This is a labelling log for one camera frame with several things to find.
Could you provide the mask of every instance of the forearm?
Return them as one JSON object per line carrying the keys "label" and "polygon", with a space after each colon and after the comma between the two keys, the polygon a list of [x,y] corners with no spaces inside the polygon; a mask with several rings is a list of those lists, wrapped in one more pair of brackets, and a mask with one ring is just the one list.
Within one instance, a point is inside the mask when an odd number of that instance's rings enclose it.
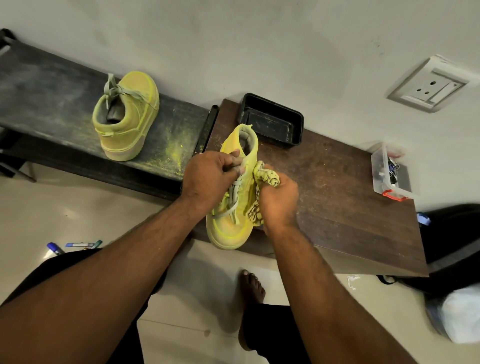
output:
{"label": "forearm", "polygon": [[278,268],[312,363],[415,363],[338,282],[296,228],[272,237]]}
{"label": "forearm", "polygon": [[106,362],[202,217],[180,198],[0,308],[0,362]]}

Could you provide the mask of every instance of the tile floor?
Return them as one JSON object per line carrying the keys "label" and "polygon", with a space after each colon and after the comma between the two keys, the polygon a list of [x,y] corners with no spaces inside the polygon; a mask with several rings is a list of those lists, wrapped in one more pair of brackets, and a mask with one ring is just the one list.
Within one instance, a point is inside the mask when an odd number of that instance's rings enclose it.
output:
{"label": "tile floor", "polygon": [[[110,242],[165,205],[165,201],[34,165],[37,183],[0,177],[0,302],[51,254],[54,241]],[[164,288],[138,323],[145,362],[266,363],[237,343],[240,311],[236,274],[255,272],[266,303],[288,304],[276,261],[195,241],[173,262]],[[347,286],[347,275],[338,275]],[[435,334],[421,296],[401,285],[361,276],[351,294],[420,364],[478,363],[480,345],[456,345]]]}

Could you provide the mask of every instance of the shoe sole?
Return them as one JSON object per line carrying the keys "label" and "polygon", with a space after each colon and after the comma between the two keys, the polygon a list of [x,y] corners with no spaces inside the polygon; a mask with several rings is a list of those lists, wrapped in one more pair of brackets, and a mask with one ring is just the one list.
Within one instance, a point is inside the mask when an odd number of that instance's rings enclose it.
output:
{"label": "shoe sole", "polygon": [[135,158],[140,151],[142,150],[144,143],[145,143],[145,138],[147,137],[148,131],[150,130],[150,127],[152,126],[153,122],[155,121],[155,118],[158,114],[158,111],[160,109],[160,94],[158,93],[157,86],[155,82],[150,78],[150,81],[153,83],[155,86],[155,91],[157,94],[157,98],[155,101],[155,109],[153,109],[153,114],[150,116],[150,120],[145,126],[144,131],[138,138],[138,140],[128,149],[122,149],[122,150],[109,150],[109,149],[103,149],[105,152],[105,155],[116,162],[125,162],[127,160]]}
{"label": "shoe sole", "polygon": [[217,248],[219,249],[222,249],[222,250],[235,250],[235,249],[238,249],[240,248],[242,245],[245,244],[245,242],[247,241],[248,237],[250,236],[252,230],[253,230],[253,226],[252,226],[252,229],[250,230],[250,232],[248,233],[247,235],[247,239],[239,244],[236,244],[236,245],[224,245],[220,242],[218,242],[214,237],[213,235],[211,234],[211,227],[213,226],[213,222],[211,221],[213,218],[212,216],[209,214],[207,215],[206,217],[206,226],[207,226],[207,235],[208,235],[208,239],[210,240],[210,243],[212,243],[213,245],[215,245]]}

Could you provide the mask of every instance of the bare foot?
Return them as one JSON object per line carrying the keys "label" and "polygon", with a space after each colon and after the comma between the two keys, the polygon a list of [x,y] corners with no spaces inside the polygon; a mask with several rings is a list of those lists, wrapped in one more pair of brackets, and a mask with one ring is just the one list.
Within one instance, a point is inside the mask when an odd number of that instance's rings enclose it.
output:
{"label": "bare foot", "polygon": [[[239,282],[244,312],[253,304],[263,303],[265,298],[265,289],[262,287],[262,284],[253,273],[249,274],[249,272],[244,269],[242,272],[240,272]],[[251,351],[245,341],[243,325],[240,326],[239,330],[239,343],[244,350]]]}

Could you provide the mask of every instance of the person's left hand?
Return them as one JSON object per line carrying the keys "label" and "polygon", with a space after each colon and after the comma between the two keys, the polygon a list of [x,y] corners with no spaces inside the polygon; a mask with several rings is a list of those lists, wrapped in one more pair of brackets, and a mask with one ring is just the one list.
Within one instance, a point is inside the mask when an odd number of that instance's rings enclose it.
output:
{"label": "person's left hand", "polygon": [[209,151],[194,156],[183,174],[181,198],[188,199],[192,208],[199,209],[205,216],[245,172],[239,155],[240,150],[236,149],[230,154]]}

